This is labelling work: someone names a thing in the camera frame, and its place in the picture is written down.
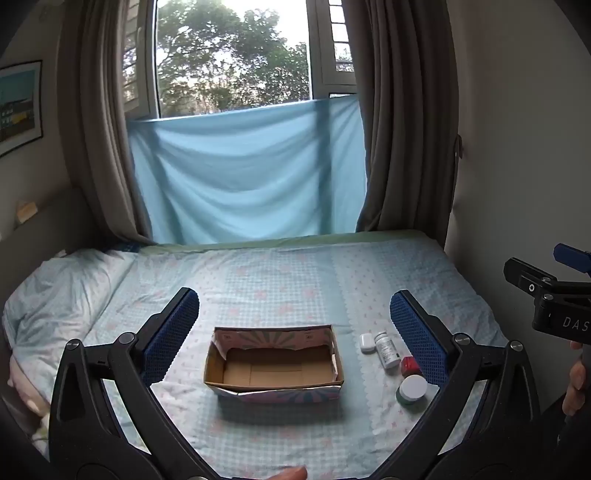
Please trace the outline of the person's right hand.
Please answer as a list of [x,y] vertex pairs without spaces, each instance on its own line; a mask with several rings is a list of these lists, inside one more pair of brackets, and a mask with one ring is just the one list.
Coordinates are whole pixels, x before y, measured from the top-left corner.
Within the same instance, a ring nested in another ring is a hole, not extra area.
[[562,404],[565,415],[574,416],[585,404],[586,369],[579,358],[569,372],[569,384]]

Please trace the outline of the person's left hand thumb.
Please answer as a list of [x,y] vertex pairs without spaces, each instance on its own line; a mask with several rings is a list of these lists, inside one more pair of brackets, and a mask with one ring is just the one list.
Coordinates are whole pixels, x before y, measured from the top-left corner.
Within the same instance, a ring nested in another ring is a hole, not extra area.
[[290,467],[271,476],[267,480],[307,480],[308,470],[304,466]]

